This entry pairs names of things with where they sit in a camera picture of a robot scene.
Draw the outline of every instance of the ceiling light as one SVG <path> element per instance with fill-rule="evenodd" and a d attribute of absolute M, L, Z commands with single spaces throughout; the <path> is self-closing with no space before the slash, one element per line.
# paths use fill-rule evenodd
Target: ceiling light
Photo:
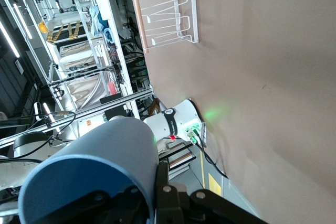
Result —
<path fill-rule="evenodd" d="M 30 39 L 32 39 L 32 38 L 33 38 L 33 37 L 32 37 L 32 34 L 30 33 L 30 31 L 29 31 L 29 29 L 28 29 L 28 27 L 27 27 L 27 24 L 26 24 L 25 20 L 23 19 L 23 16 L 22 16 L 22 14 L 21 14 L 19 8 L 17 7 L 16 4 L 13 4 L 13 6 L 14 6 L 14 9 L 15 9 L 17 15 L 19 16 L 19 19 L 21 20 L 21 23 L 23 24 L 23 27 L 24 27 L 25 30 L 26 30 L 26 33 L 27 33 L 28 37 L 29 37 Z"/>
<path fill-rule="evenodd" d="M 16 48 L 15 48 L 15 46 L 14 46 L 14 44 L 13 44 L 11 38 L 9 37 L 9 35 L 8 35 L 8 33 L 7 33 L 6 29 L 5 29 L 5 27 L 4 27 L 3 24 L 1 23 L 1 21 L 0 21 L 0 29 L 1 29 L 2 33 L 5 35 L 5 37 L 6 37 L 7 41 L 8 41 L 8 44 L 11 46 L 11 48 L 12 48 L 12 50 L 13 50 L 13 52 L 14 52 L 16 58 L 19 58 L 19 57 L 20 57 L 19 52 L 16 50 Z"/>
<path fill-rule="evenodd" d="M 50 120 L 51 120 L 52 122 L 54 122 L 54 121 L 55 121 L 55 118 L 54 118 L 54 116 L 51 114 L 51 111 L 50 111 L 48 105 L 47 105 L 45 102 L 43 103 L 43 107 L 44 107 L 45 111 L 49 114 L 49 118 L 50 118 Z"/>

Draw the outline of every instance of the bolt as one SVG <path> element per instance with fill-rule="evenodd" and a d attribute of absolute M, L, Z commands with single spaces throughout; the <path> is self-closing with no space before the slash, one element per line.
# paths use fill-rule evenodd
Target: bolt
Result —
<path fill-rule="evenodd" d="M 205 193 L 199 191 L 199 192 L 196 194 L 196 197 L 199 198 L 199 199 L 204 199 L 204 198 L 205 198 Z"/>
<path fill-rule="evenodd" d="M 94 197 L 94 200 L 95 200 L 95 201 L 101 201 L 103 198 L 104 198 L 104 196 L 102 196 L 101 194 L 97 194 L 97 195 Z"/>
<path fill-rule="evenodd" d="M 171 190 L 172 190 L 172 188 L 171 188 L 170 186 L 164 186 L 164 187 L 163 187 L 163 191 L 164 191 L 165 193 L 169 193 Z"/>

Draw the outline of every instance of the orange object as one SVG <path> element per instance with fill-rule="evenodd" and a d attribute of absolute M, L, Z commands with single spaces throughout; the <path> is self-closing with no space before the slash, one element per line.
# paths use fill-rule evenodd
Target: orange object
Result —
<path fill-rule="evenodd" d="M 38 23 L 38 29 L 41 31 L 41 33 L 47 33 L 48 32 L 48 28 L 43 21 Z"/>

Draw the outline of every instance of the red object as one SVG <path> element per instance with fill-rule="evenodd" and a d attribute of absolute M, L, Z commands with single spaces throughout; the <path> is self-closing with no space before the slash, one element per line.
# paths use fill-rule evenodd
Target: red object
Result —
<path fill-rule="evenodd" d="M 110 90 L 111 94 L 117 94 L 118 93 L 113 82 L 109 82 L 108 87 L 109 87 L 109 90 Z"/>

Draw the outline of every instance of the yellow tape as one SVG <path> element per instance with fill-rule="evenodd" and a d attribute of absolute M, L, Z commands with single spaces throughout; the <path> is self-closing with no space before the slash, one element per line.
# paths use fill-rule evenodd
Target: yellow tape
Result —
<path fill-rule="evenodd" d="M 209 173 L 209 190 L 212 191 L 213 193 L 222 196 L 222 188 L 219 185 L 219 183 L 217 183 L 217 181 L 214 179 L 213 176 L 211 176 L 211 174 Z"/>
<path fill-rule="evenodd" d="M 203 152 L 202 151 L 200 151 L 200 158 L 201 158 L 201 170 L 202 170 L 202 183 L 203 183 L 203 188 L 205 188 L 204 167 L 203 167 Z"/>

